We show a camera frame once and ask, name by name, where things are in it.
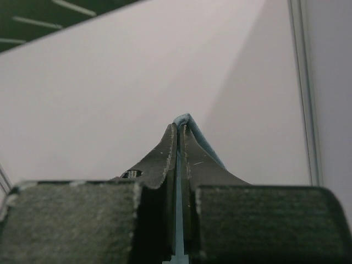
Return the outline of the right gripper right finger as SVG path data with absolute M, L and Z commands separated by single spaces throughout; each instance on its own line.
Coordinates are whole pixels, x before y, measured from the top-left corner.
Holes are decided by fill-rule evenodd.
M 191 263 L 351 263 L 343 209 L 326 188 L 251 185 L 181 127 L 184 251 Z

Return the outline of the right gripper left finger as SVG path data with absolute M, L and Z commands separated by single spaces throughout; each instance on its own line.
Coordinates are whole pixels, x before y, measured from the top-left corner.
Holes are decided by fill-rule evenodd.
M 177 126 L 121 176 L 23 181 L 1 208 L 1 263 L 162 263 L 175 254 Z

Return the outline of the grey-blue t-shirt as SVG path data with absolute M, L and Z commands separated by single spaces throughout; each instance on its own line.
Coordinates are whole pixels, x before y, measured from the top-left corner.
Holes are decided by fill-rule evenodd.
M 225 167 L 223 162 L 206 140 L 202 131 L 189 113 L 179 115 L 173 121 L 179 130 L 182 125 L 188 125 L 197 141 L 197 143 L 220 164 Z M 183 235 L 183 209 L 182 209 L 182 183 L 181 183 L 181 157 L 180 157 L 180 138 L 178 136 L 177 160 L 176 160 L 176 208 L 175 208 L 175 255 L 169 263 L 189 263 L 188 255 L 184 253 L 184 235 Z

